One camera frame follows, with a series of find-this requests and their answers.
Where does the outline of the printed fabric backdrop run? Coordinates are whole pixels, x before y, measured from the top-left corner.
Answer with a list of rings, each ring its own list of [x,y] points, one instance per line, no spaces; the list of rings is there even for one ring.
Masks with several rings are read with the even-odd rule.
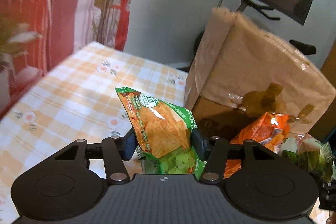
[[[90,42],[123,50],[131,0],[1,0],[1,114]]]

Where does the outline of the orange chip bag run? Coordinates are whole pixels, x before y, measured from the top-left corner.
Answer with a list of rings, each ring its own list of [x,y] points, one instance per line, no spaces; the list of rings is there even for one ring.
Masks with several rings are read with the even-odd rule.
[[[275,151],[287,137],[290,130],[289,115],[267,112],[242,129],[230,144],[243,144],[252,139],[271,151]]]

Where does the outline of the green chip bag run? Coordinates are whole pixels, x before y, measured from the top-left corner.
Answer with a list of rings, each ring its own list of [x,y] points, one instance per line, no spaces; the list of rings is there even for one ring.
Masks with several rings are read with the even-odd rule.
[[[197,128],[192,112],[129,87],[117,88],[116,93],[134,129],[143,173],[200,178],[206,162],[190,142]]]

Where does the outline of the cardboard box with plastic liner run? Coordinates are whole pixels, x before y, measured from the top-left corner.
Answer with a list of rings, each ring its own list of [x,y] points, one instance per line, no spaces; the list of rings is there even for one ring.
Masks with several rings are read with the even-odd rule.
[[[233,139],[265,113],[286,114],[304,134],[335,87],[294,46],[240,12],[214,8],[186,80],[185,108],[208,136]]]

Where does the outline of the black exercise bike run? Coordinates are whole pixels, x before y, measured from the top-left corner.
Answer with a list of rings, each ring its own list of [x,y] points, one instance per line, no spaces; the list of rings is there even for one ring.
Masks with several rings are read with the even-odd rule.
[[[238,7],[237,11],[243,12],[247,6],[252,7],[255,9],[257,12],[259,12],[261,15],[265,16],[268,20],[273,20],[273,21],[280,21],[280,17],[274,17],[274,16],[269,16],[267,15],[264,10],[269,10],[273,11],[274,8],[267,6],[267,5],[258,5],[257,3],[251,1],[251,0],[240,0],[240,6]],[[219,0],[217,9],[221,8],[223,0]],[[317,53],[317,48],[313,45],[310,44],[305,44],[303,42],[299,42],[297,40],[289,40],[289,43],[297,48],[303,55],[310,56],[310,55],[315,55]]]

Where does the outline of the checkered tablecloth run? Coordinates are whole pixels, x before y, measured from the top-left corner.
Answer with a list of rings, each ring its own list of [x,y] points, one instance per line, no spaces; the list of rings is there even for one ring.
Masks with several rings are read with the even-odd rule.
[[[187,73],[89,43],[33,86],[1,120],[1,223],[18,217],[10,197],[23,172],[77,139],[99,143],[131,128],[116,89],[181,106]]]

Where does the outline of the pale green snack bag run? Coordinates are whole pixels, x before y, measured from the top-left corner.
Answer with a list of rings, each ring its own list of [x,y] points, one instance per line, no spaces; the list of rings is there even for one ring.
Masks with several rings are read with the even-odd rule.
[[[280,145],[278,154],[322,182],[335,180],[334,154],[328,141],[322,143],[308,134],[293,136]]]

